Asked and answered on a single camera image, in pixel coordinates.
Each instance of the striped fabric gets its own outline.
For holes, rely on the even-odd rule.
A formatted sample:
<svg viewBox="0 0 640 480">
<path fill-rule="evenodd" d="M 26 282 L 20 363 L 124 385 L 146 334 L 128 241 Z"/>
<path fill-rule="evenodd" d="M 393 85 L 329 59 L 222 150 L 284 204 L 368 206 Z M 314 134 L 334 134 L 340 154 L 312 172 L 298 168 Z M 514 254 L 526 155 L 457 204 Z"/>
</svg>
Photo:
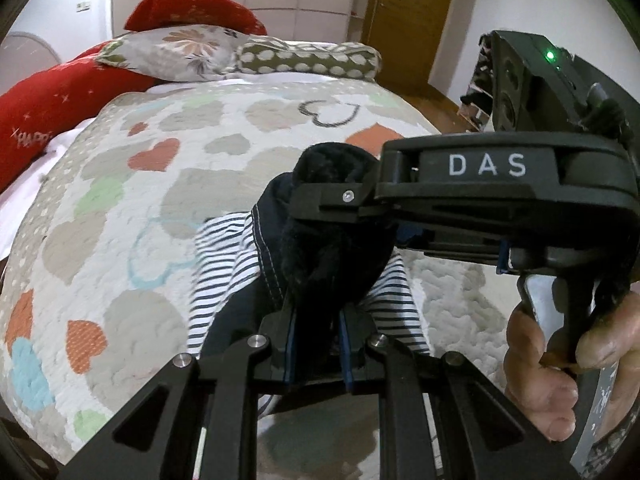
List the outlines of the striped fabric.
<svg viewBox="0 0 640 480">
<path fill-rule="evenodd" d="M 398 251 L 394 250 L 385 270 L 359 307 L 371 314 L 378 332 L 395 337 L 413 351 L 429 352 Z"/>
<path fill-rule="evenodd" d="M 216 314 L 231 295 L 260 276 L 251 213 L 206 221 L 198 230 L 196 273 L 189 316 L 188 352 L 200 351 Z"/>
<path fill-rule="evenodd" d="M 200 356 L 207 331 L 229 297 L 260 276 L 251 213 L 207 221 L 196 235 L 197 270 L 189 318 L 188 351 Z M 428 352 L 401 255 L 395 251 L 360 307 L 378 331 L 411 350 Z"/>
</svg>

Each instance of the polka dot pillow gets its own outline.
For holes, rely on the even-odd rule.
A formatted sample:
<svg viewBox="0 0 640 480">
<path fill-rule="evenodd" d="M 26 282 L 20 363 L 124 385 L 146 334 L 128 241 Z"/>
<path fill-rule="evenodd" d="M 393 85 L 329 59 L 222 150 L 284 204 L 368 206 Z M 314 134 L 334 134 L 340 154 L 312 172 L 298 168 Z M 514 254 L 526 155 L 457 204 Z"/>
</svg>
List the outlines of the polka dot pillow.
<svg viewBox="0 0 640 480">
<path fill-rule="evenodd" d="M 300 43 L 252 36 L 238 49 L 238 70 L 245 74 L 310 72 L 373 81 L 380 53 L 362 43 Z"/>
</svg>

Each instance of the white bedsheet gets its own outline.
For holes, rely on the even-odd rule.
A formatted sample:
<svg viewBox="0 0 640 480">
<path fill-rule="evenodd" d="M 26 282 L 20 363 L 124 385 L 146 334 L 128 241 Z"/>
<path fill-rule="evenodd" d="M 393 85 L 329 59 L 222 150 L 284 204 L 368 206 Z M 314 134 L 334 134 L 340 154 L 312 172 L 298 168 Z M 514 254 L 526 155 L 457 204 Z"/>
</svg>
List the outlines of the white bedsheet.
<svg viewBox="0 0 640 480">
<path fill-rule="evenodd" d="M 254 83 L 316 83 L 328 81 L 333 78 L 319 74 L 305 73 L 273 73 L 264 75 L 250 75 L 233 73 L 228 79 L 217 82 L 204 83 L 168 83 L 153 86 L 146 91 L 148 94 L 162 94 L 180 88 L 194 88 L 197 85 L 209 84 L 224 86 L 230 84 L 254 84 Z M 27 211 L 40 190 L 43 179 L 62 158 L 76 137 L 94 121 L 90 118 L 82 121 L 73 130 L 56 136 L 46 147 L 44 155 L 30 165 L 29 169 L 21 174 L 18 179 L 0 194 L 0 260 L 4 260 L 11 250 L 18 228 Z"/>
</svg>

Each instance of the black heart outline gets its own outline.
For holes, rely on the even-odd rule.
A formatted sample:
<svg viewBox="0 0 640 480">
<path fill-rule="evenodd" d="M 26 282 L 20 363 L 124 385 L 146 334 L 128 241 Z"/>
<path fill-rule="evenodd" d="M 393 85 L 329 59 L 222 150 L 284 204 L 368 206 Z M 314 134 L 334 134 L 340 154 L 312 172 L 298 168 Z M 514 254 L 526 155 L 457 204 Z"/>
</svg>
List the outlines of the black heart outline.
<svg viewBox="0 0 640 480">
<path fill-rule="evenodd" d="M 315 101 L 304 101 L 300 103 L 300 106 L 298 106 L 298 111 L 303 115 L 306 115 L 308 117 L 313 117 L 312 123 L 315 124 L 316 126 L 322 126 L 323 128 L 338 128 L 339 126 L 344 126 L 345 124 L 349 124 L 351 121 L 353 121 L 356 118 L 356 116 L 358 115 L 358 112 L 360 111 L 360 105 L 352 105 L 350 103 L 339 103 L 339 104 L 353 106 L 353 114 L 351 114 L 351 117 L 339 123 L 321 123 L 318 120 L 318 114 L 313 113 L 307 107 L 315 103 L 326 103 L 326 102 L 327 101 L 322 99 L 318 99 Z"/>
</svg>

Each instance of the orange heart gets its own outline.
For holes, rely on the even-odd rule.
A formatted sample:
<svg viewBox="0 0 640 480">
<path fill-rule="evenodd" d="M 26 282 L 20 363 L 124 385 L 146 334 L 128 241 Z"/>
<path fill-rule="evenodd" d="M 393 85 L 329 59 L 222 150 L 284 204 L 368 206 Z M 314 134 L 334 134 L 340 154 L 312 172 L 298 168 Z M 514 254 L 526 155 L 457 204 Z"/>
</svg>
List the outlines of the orange heart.
<svg viewBox="0 0 640 480">
<path fill-rule="evenodd" d="M 137 135 L 140 132 L 144 132 L 148 127 L 149 125 L 146 123 L 136 123 L 129 129 L 129 134 L 127 135 L 127 137 Z"/>
<path fill-rule="evenodd" d="M 374 124 L 370 128 L 365 128 L 350 136 L 346 142 L 352 146 L 358 146 L 367 150 L 373 156 L 379 156 L 382 152 L 382 145 L 388 140 L 403 139 L 395 130 L 386 128 L 382 124 Z"/>
<path fill-rule="evenodd" d="M 69 321 L 66 324 L 66 357 L 76 374 L 91 369 L 91 358 L 107 348 L 107 338 L 93 321 Z"/>
<path fill-rule="evenodd" d="M 127 165 L 136 171 L 166 171 L 177 155 L 178 149 L 180 149 L 178 139 L 163 140 L 150 150 L 129 157 Z"/>
<path fill-rule="evenodd" d="M 4 342 L 12 354 L 14 342 L 19 337 L 31 338 L 31 327 L 33 326 L 33 289 L 23 292 L 11 312 L 9 323 L 4 334 Z"/>
</svg>

